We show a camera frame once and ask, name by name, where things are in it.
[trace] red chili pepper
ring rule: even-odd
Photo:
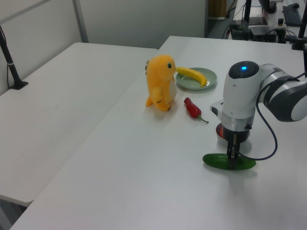
[[[189,114],[191,115],[191,117],[197,118],[199,120],[202,120],[203,122],[209,123],[209,121],[205,121],[204,119],[202,119],[201,110],[196,105],[193,104],[190,98],[187,97],[184,100],[184,103],[186,104],[186,108]]]

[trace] plate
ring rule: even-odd
[[[205,77],[207,78],[207,85],[201,87],[201,84],[197,80],[178,73],[176,75],[176,82],[179,86],[188,90],[208,90],[216,85],[217,76],[213,71],[204,68],[190,68],[190,69],[199,71],[203,75],[205,75]]]

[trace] yellow plush toy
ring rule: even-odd
[[[146,107],[154,104],[158,109],[167,111],[170,102],[177,94],[174,74],[176,66],[169,55],[159,55],[147,62],[146,76],[149,97]]]

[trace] table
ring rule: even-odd
[[[28,206],[156,49],[76,43],[0,97],[0,199]]]
[[[145,71],[140,73],[12,230],[305,228],[307,118],[282,123],[261,104],[279,140],[273,158],[241,172],[202,162],[204,154],[226,151],[217,145],[220,121],[209,106],[222,98],[229,68],[248,59],[274,63],[296,76],[304,71],[302,52],[287,44],[171,36],[158,54],[170,54],[177,66],[211,69],[217,87],[178,89],[171,110],[161,112],[145,107]],[[209,124],[189,117],[186,97]],[[241,149],[254,157],[274,149],[257,113]]]
[[[235,17],[234,20],[241,20],[242,19],[242,6],[245,4],[245,0],[238,0],[237,4],[236,4],[236,10],[235,10]],[[266,18],[267,22],[268,22],[268,26],[278,26],[278,19],[279,18],[284,18],[283,15],[283,6],[288,6],[292,3],[299,3],[300,7],[297,9],[298,12],[301,15],[301,18],[303,18],[303,13],[304,13],[304,9],[305,9],[305,3],[303,0],[283,0],[281,2],[277,2],[276,3],[276,7],[277,10],[275,13],[262,13],[261,11],[261,7],[253,7],[255,6],[255,3],[259,4],[259,1],[257,0],[253,0],[252,1],[252,7],[250,9],[250,17],[254,16],[263,16]],[[299,32],[299,28],[300,27],[295,27],[295,26],[287,26],[288,30],[294,32],[296,34],[296,36],[298,36],[298,32]]]

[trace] keyboard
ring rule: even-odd
[[[296,8],[283,6],[283,15],[287,26],[301,26],[302,19]]]

